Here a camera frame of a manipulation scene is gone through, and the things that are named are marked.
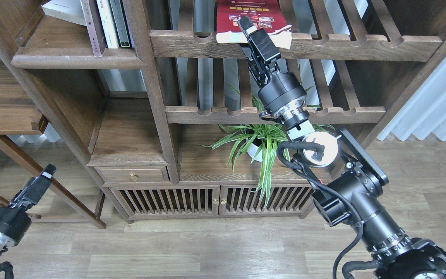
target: white flower pot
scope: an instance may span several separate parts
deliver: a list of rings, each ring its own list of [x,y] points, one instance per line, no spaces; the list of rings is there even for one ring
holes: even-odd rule
[[[259,148],[259,146],[251,143],[251,145],[247,149],[247,154],[249,154],[249,156],[251,158],[253,158],[256,155],[256,152],[257,152],[258,148]],[[256,156],[256,158],[254,160],[258,161],[258,162],[262,162],[262,150],[259,151],[259,153],[257,154],[257,156]]]

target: spider plant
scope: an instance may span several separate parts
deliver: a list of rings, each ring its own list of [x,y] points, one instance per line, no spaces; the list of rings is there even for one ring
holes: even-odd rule
[[[264,111],[264,106],[262,102],[252,96],[252,103],[258,110]],[[232,170],[235,171],[235,163],[241,154],[246,153],[250,145],[254,141],[260,141],[260,145],[251,163],[254,162],[256,156],[262,152],[262,162],[261,171],[259,176],[258,186],[253,192],[261,191],[260,199],[265,198],[265,207],[268,205],[269,198],[271,196],[271,168],[273,167],[274,159],[276,158],[276,150],[278,148],[278,143],[282,141],[288,141],[288,138],[281,129],[280,124],[242,124],[235,126],[219,125],[220,129],[225,133],[230,133],[224,136],[219,141],[211,145],[202,145],[206,148],[216,149],[226,143],[233,143],[233,147],[230,150],[228,156],[227,165],[233,164]],[[317,125],[313,124],[315,129],[318,131],[326,131],[324,127],[331,127],[329,124]],[[290,160],[290,154],[285,150],[285,158]]]

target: wooden floor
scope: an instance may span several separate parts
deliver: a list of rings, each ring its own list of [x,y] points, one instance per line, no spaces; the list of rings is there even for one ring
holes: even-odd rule
[[[97,187],[62,143],[21,145],[57,179],[94,205]],[[380,200],[410,236],[446,250],[446,142],[384,141],[368,152],[389,175]],[[0,194],[12,198],[29,178],[0,152]],[[36,213],[73,214],[46,193]],[[126,224],[106,202],[99,230],[88,223],[34,223],[11,261],[17,279],[326,279],[337,254],[354,238],[344,225],[329,228],[316,212],[297,217],[149,220]],[[370,260],[362,244],[347,260]],[[373,278],[371,272],[356,278]]]

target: black cable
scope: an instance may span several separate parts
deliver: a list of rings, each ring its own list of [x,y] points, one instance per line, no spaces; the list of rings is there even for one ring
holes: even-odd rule
[[[342,196],[340,193],[338,193],[334,189],[327,187],[326,185],[321,183],[319,180],[313,179],[313,178],[299,172],[296,169],[294,169],[293,171],[298,176],[308,180],[311,183],[311,185],[314,184],[321,191],[327,192],[328,194],[337,197],[347,208],[349,208],[349,211],[354,215],[355,219],[357,220],[356,222],[360,222],[362,220],[361,216],[359,215],[359,212],[357,212],[357,210],[354,208],[354,205],[352,205],[352,203],[349,203],[347,201],[347,199],[344,196]],[[352,248],[354,248],[354,246],[356,246],[359,243],[359,241],[362,239],[363,233],[364,233],[364,225],[361,224],[361,226],[359,226],[359,228],[357,229],[357,235],[356,235],[355,239],[347,247],[345,247],[345,249],[343,249],[340,252],[340,254],[338,254],[338,256],[336,257],[335,262],[333,263],[333,279],[336,279],[336,272],[338,270],[338,265],[340,264],[340,261],[342,260],[343,256],[345,256],[350,250],[352,250]]]
[[[368,270],[368,269],[377,269],[381,266],[381,263],[377,260],[373,260],[370,262],[363,261],[352,261],[347,262],[342,267],[342,274],[345,279],[354,279],[351,272],[355,270]]]
[[[326,185],[321,183],[314,174],[312,174],[311,176],[307,175],[307,173],[312,173],[312,172],[310,171],[310,169],[309,169],[309,171],[307,171],[308,167],[305,166],[304,164],[302,164],[302,162],[300,162],[300,160],[296,159],[295,163],[288,161],[283,156],[283,151],[286,148],[295,149],[295,150],[299,150],[299,149],[315,150],[318,153],[322,154],[322,152],[324,152],[323,145],[319,145],[317,143],[307,143],[307,142],[302,142],[302,141],[299,143],[294,143],[292,141],[285,141],[283,143],[278,144],[278,149],[277,149],[276,153],[278,155],[278,159],[280,159],[280,161],[285,166],[292,169],[294,171],[294,173],[296,173],[298,176],[300,176],[300,177],[306,179],[308,182],[310,182],[313,188],[319,189],[320,191],[324,191],[324,192],[338,198],[349,209],[349,211],[353,215],[353,217],[355,219],[354,223],[358,223],[358,222],[362,221],[361,216],[359,215],[359,212],[357,212],[357,210],[354,208],[354,205],[352,205],[352,203],[349,203],[349,201],[347,201],[347,199],[344,196],[342,196],[340,193],[338,193],[334,189],[331,189],[330,187],[327,187]],[[356,246],[359,243],[359,241],[362,239],[363,234],[364,234],[364,224],[360,224],[357,228],[357,235],[356,235],[355,239],[347,247],[345,247],[345,249],[343,249],[340,252],[340,254],[338,254],[338,256],[335,259],[335,262],[333,263],[333,279],[336,279],[336,272],[338,270],[338,265],[339,265],[340,261],[342,260],[343,256],[345,256],[345,254],[347,254],[350,250],[352,250],[352,248],[354,248],[354,246]]]

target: wooden drawer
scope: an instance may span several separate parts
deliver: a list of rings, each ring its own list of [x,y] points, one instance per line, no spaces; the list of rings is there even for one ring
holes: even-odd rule
[[[96,167],[104,182],[160,182],[168,181],[166,167]]]

